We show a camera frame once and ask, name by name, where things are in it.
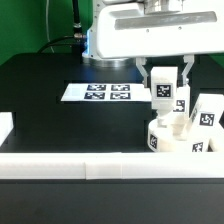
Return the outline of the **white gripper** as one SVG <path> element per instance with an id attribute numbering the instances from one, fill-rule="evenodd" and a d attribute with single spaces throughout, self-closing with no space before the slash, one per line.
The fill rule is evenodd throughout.
<path id="1" fill-rule="evenodd" d="M 137 58 L 145 88 L 145 57 L 184 55 L 186 86 L 195 61 L 189 54 L 224 52 L 224 1 L 185 1 L 165 13 L 148 13 L 141 2 L 109 5 L 98 16 L 96 48 L 102 58 Z"/>

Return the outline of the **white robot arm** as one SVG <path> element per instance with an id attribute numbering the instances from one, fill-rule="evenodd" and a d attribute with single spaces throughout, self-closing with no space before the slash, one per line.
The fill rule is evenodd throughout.
<path id="1" fill-rule="evenodd" d="M 84 61 L 133 59 L 146 77 L 150 57 L 183 56 L 182 79 L 198 54 L 224 52 L 224 0 L 92 0 Z"/>

